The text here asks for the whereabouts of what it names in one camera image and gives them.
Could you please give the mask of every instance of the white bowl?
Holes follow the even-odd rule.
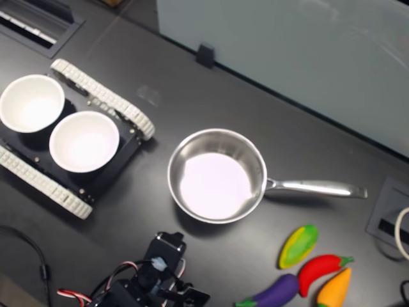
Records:
[[[14,80],[0,97],[0,120],[11,130],[30,133],[54,123],[64,108],[61,85],[46,75]]]
[[[106,115],[85,111],[61,120],[50,137],[50,153],[61,168],[88,173],[107,164],[120,143],[115,123]]]

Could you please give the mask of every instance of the toy carrot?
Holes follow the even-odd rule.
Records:
[[[351,268],[332,278],[318,294],[318,307],[342,307],[351,280]]]
[[[279,260],[280,269],[287,269],[302,261],[315,247],[318,229],[305,225],[297,229],[287,240]]]
[[[321,276],[339,271],[344,265],[352,261],[353,257],[340,257],[335,255],[322,255],[308,261],[298,275],[300,295],[307,297],[311,283]]]

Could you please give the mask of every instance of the black table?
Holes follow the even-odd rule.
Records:
[[[209,306],[230,306],[280,276],[275,265],[286,237],[314,223],[320,237],[311,256],[335,253],[356,259],[345,306],[399,306],[399,284],[408,277],[408,263],[385,257],[380,248],[395,256],[398,252],[376,242],[365,228],[386,176],[409,184],[407,164],[218,68],[201,67],[191,54],[103,6],[81,0],[72,6],[87,21],[57,57],[133,101],[157,132],[86,221],[57,205],[36,202],[34,191],[0,169],[0,223],[30,234],[42,247],[54,290],[89,293],[119,262],[141,258],[157,231],[179,231],[188,246],[185,280],[212,296]],[[0,90],[22,75],[47,72],[51,63],[0,35]],[[149,88],[153,99],[140,98],[141,87]],[[369,198],[271,195],[237,223],[198,223],[174,204],[166,168],[183,138],[212,127],[252,140],[272,178],[364,185]],[[44,301],[36,255],[14,239],[2,238],[0,248],[0,270]],[[311,293],[325,280],[315,283]],[[298,297],[288,306],[314,306],[311,297]],[[55,306],[77,304],[56,294],[53,301]]]

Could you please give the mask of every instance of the stainless steel pan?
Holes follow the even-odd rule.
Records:
[[[366,189],[350,184],[267,178],[257,148],[242,135],[224,129],[199,131],[183,140],[169,161],[167,181],[182,210],[213,224],[245,217],[270,189],[367,198]]]

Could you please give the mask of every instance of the red chili pepper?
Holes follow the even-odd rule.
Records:
[[[339,257],[335,255],[322,255],[308,261],[298,275],[300,282],[300,295],[307,297],[311,283],[321,276],[336,272],[348,262],[353,262],[353,257]]]

